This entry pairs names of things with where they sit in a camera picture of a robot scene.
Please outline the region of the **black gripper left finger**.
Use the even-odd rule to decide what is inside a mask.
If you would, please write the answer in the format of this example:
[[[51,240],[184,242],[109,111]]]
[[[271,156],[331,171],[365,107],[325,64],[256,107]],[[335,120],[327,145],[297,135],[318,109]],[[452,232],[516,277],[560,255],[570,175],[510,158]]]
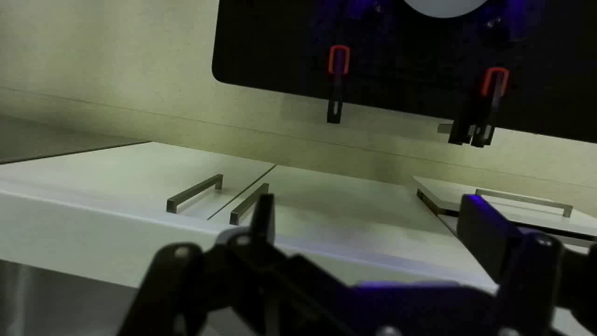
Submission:
[[[202,336],[213,313],[232,309],[258,336],[348,336],[338,301],[318,290],[342,285],[275,247],[275,197],[258,201],[249,229],[232,229],[210,251],[159,249],[118,336]]]

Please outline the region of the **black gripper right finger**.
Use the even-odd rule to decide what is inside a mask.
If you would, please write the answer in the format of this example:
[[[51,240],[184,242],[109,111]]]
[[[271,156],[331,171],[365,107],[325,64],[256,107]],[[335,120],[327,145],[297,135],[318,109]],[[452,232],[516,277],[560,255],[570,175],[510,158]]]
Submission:
[[[551,232],[512,223],[480,195],[460,206],[458,240],[499,285],[499,331],[551,336],[559,309],[597,335],[597,251],[572,251]]]

